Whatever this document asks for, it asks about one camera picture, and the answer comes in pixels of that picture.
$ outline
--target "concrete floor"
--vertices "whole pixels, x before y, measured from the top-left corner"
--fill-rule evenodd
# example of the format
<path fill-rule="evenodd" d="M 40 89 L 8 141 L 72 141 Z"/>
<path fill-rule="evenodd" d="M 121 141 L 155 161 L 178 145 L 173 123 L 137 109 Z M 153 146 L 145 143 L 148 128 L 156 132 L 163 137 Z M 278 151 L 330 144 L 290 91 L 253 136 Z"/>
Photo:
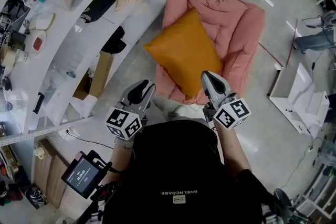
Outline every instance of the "concrete floor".
<path fill-rule="evenodd" d="M 263 0 L 246 1 L 253 2 L 266 11 L 266 25 L 260 42 L 282 65 L 286 64 L 293 38 L 293 30 L 288 24 L 295 26 L 297 18 L 314 17 L 323 13 L 322 9 L 314 4 L 317 0 L 271 0 L 274 3 L 273 7 Z M 94 108 L 95 119 L 75 127 L 81 138 L 113 146 L 114 137 L 105 128 L 103 119 L 109 107 L 116 103 L 127 86 L 141 79 L 154 80 L 155 61 L 142 49 L 142 45 L 160 33 L 161 22 L 162 16 L 159 16 L 115 73 Z M 308 35 L 315 34 L 317 31 L 303 26 L 299 20 L 298 32 Z M 319 52 L 314 51 L 307 51 L 305 55 L 294 51 L 289 64 L 296 65 L 302 62 L 309 69 L 318 55 Z M 330 58 L 330 53 L 324 52 L 314 71 L 314 81 L 318 89 L 326 90 L 328 93 L 327 71 Z M 294 197 L 306 188 L 307 183 L 317 172 L 312 167 L 312 162 L 321 142 L 320 140 L 315 141 L 314 150 L 306 153 L 300 166 L 288 181 L 307 147 L 311 145 L 312 139 L 307 135 L 297 133 L 266 97 L 276 74 L 275 63 L 274 59 L 259 46 L 244 96 L 253 113 L 249 120 L 237 128 L 237 133 L 254 174 L 265 187 L 269 191 L 283 187 L 290 197 Z M 178 105 L 161 98 L 157 98 L 156 102 L 164 104 L 171 110 Z M 193 117 L 202 115 L 196 106 L 186 108 L 186 114 Z M 111 150 L 108 148 L 78 140 L 68 142 L 52 140 L 52 142 L 69 161 L 80 150 L 84 152 L 96 150 L 104 159 L 108 159 L 111 155 Z M 75 218 L 85 209 L 88 202 L 68 188 L 61 210 Z"/>

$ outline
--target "jeans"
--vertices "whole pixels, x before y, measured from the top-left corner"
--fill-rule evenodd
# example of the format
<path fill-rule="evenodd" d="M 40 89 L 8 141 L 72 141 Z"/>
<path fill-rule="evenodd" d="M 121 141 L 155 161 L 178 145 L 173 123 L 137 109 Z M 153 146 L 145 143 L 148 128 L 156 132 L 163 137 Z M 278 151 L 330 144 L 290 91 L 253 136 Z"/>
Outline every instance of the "jeans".
<path fill-rule="evenodd" d="M 297 37 L 295 43 L 302 52 L 306 50 L 325 50 L 335 47 L 334 30 L 322 30 L 316 35 Z"/>

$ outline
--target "pink armchair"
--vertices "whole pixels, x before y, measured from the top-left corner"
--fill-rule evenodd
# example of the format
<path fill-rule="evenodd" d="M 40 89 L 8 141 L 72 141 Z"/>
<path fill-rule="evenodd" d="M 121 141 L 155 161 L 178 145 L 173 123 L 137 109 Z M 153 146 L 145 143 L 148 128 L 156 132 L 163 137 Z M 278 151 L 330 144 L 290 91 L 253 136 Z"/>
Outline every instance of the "pink armchair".
<path fill-rule="evenodd" d="M 199 13 L 223 63 L 220 75 L 228 81 L 233 91 L 242 96 L 264 27 L 264 10 L 242 0 L 167 0 L 163 29 L 192 8 L 196 8 Z M 203 89 L 200 89 L 196 97 L 187 100 L 165 68 L 159 64 L 155 83 L 156 93 L 167 99 L 186 104 L 208 102 Z"/>

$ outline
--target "orange pillow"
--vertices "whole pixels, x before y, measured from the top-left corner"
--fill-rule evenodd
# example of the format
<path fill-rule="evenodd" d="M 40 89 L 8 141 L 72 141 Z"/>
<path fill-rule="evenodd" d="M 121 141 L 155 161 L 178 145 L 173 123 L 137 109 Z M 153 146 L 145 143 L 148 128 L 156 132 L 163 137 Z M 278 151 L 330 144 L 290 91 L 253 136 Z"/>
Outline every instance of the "orange pillow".
<path fill-rule="evenodd" d="M 185 13 L 144 46 L 189 99 L 202 88 L 204 70 L 219 73 L 222 63 L 195 9 Z"/>

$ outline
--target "cardboard box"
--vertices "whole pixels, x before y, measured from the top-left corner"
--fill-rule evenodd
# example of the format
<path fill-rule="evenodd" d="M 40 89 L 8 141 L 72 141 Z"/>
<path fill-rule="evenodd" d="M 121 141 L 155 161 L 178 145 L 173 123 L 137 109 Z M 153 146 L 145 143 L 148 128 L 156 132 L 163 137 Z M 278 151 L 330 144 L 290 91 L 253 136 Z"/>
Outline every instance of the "cardboard box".
<path fill-rule="evenodd" d="M 94 77 L 90 83 L 88 73 L 80 81 L 73 97 L 84 100 L 88 95 L 99 98 L 105 88 L 107 77 L 112 66 L 113 56 L 107 52 L 100 52 L 100 58 L 94 72 Z"/>
<path fill-rule="evenodd" d="M 18 172 L 18 165 L 14 155 L 11 152 L 10 146 L 2 146 L 0 149 L 2 159 L 7 169 L 7 173 L 11 179 Z"/>
<path fill-rule="evenodd" d="M 1 46 L 1 65 L 12 67 L 15 63 L 15 51 L 11 50 L 7 44 Z"/>

